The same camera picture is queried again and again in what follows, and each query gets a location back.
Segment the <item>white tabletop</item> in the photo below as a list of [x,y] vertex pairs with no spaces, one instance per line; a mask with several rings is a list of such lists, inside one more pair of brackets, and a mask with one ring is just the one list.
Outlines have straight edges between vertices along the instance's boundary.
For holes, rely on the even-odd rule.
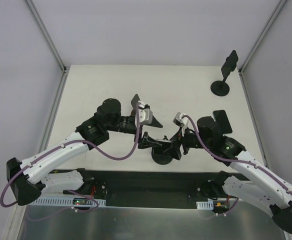
[[[243,144],[261,163],[262,155],[254,131],[242,84],[237,71],[227,83],[227,96],[214,95],[210,86],[221,80],[220,66],[159,66],[159,65],[72,65],[61,97],[49,146],[73,132],[83,121],[91,118],[105,99],[121,102],[121,114],[129,116],[131,99],[138,93],[163,125],[163,128],[144,126],[154,139],[170,138],[178,130],[172,120],[177,112],[199,118],[213,116],[215,110],[225,110],[233,133],[230,137]],[[134,135],[109,132],[110,139],[100,145],[115,157],[126,155],[134,143]],[[96,150],[79,155],[58,169],[143,172],[219,172],[236,171],[214,160],[203,149],[190,149],[181,160],[173,159],[167,165],[152,160],[151,148],[137,149],[124,161],[106,158]]]

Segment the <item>metal frame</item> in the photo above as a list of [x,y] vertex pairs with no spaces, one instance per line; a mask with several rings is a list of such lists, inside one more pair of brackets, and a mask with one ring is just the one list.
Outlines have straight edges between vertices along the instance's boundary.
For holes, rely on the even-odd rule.
[[[272,12],[271,16],[267,20],[264,28],[262,29],[261,33],[259,34],[257,40],[255,41],[253,47],[251,48],[248,56],[246,57],[243,65],[239,69],[240,80],[241,80],[244,94],[246,97],[249,112],[250,112],[250,115],[252,118],[253,126],[255,129],[256,136],[257,136],[257,141],[258,141],[259,147],[263,153],[263,158],[264,158],[263,160],[265,161],[265,163],[267,162],[267,160],[265,157],[263,145],[261,143],[260,134],[259,134],[259,131],[258,131],[258,128],[256,125],[256,118],[255,118],[254,111],[253,111],[253,108],[251,105],[250,97],[248,95],[247,88],[245,86],[245,81],[243,79],[243,72],[247,69],[254,54],[257,52],[257,50],[259,49],[259,47],[263,43],[263,40],[267,36],[267,33],[270,31],[270,29],[274,25],[274,22],[277,20],[279,14],[282,12],[282,10],[284,9],[284,7],[286,6],[288,1],[289,0],[280,0],[278,2],[278,4],[275,7],[274,11]],[[62,71],[62,77],[59,81],[59,85],[58,85],[58,88],[56,90],[55,98],[54,98],[53,103],[52,103],[51,108],[50,108],[49,117],[48,117],[48,120],[47,120],[46,125],[45,125],[45,130],[44,130],[42,139],[40,141],[40,144],[38,146],[38,152],[41,152],[48,145],[49,138],[50,138],[52,128],[54,125],[55,117],[57,114],[57,110],[58,110],[58,107],[59,107],[59,104],[61,101],[61,97],[62,97],[62,93],[64,90],[64,86],[66,84],[68,71],[67,71],[67,67],[64,65],[63,60],[62,60],[61,56],[59,55],[57,48],[56,48],[53,40],[51,39],[51,37],[50,37],[50,35],[49,35],[45,25],[44,25],[44,22],[43,22],[42,18],[40,17],[33,1],[32,0],[24,0],[24,2],[30,11],[30,14],[32,15],[32,17],[34,19],[34,21],[38,27],[38,30],[40,31],[41,35],[43,36],[43,38],[47,44],[47,47],[49,48],[51,54],[53,55],[54,59],[56,60],[58,66],[60,67],[60,69]],[[5,240],[16,240],[17,239],[19,231],[21,229],[25,209],[26,209],[25,206],[15,205],[13,207],[11,214],[9,216],[9,219],[8,219],[8,224],[7,224],[7,227],[5,229],[3,239],[5,239]],[[286,239],[292,240],[291,234],[285,233],[285,237],[286,237]]]

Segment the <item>reflective metal surface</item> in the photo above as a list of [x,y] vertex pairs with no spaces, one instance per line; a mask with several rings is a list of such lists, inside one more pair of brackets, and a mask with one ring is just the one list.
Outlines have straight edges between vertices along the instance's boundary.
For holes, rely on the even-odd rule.
[[[60,207],[28,206],[32,219]],[[18,240],[283,240],[284,233],[258,208],[239,202],[227,217],[209,220],[211,211],[103,207],[75,213],[67,209],[49,219],[24,217]]]

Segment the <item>round black base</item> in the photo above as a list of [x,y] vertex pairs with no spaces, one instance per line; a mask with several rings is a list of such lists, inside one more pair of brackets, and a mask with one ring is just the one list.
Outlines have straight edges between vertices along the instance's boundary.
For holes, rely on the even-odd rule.
[[153,148],[151,149],[151,158],[155,161],[155,163],[157,163],[159,165],[169,164],[173,160],[173,158],[170,156],[163,156],[163,155],[154,154]]
[[210,90],[212,91],[213,94],[223,97],[230,92],[230,86],[228,86],[226,82],[224,82],[224,84],[222,85],[222,81],[214,81],[210,85]]

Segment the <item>white wall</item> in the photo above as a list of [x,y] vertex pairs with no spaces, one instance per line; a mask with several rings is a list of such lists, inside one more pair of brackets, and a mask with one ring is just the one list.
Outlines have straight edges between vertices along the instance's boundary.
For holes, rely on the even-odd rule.
[[292,183],[292,0],[243,77],[269,165]]
[[[24,2],[0,0],[0,194],[6,161],[36,152],[60,78]],[[0,206],[0,239],[10,211]]]
[[279,0],[34,0],[70,64],[241,66]]

